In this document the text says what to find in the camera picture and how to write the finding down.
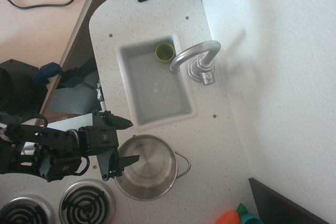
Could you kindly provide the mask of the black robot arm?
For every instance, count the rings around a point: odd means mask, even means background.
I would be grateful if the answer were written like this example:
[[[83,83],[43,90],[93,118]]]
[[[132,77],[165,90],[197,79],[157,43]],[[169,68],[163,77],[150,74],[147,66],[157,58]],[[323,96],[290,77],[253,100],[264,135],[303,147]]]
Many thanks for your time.
[[[117,130],[130,120],[109,111],[92,113],[92,125],[66,131],[48,127],[42,114],[28,114],[1,128],[1,174],[29,174],[48,182],[82,176],[95,156],[104,181],[122,176],[139,155],[121,157]]]

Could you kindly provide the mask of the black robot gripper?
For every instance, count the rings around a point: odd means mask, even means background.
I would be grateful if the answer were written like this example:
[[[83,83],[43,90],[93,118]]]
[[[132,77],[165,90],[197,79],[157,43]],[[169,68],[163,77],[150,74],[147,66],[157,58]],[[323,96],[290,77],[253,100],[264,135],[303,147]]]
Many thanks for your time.
[[[110,177],[121,177],[124,168],[139,161],[139,155],[117,157],[117,130],[125,130],[133,123],[125,118],[116,116],[110,111],[92,112],[92,125],[78,129],[81,151],[84,156],[96,156],[102,180]]]

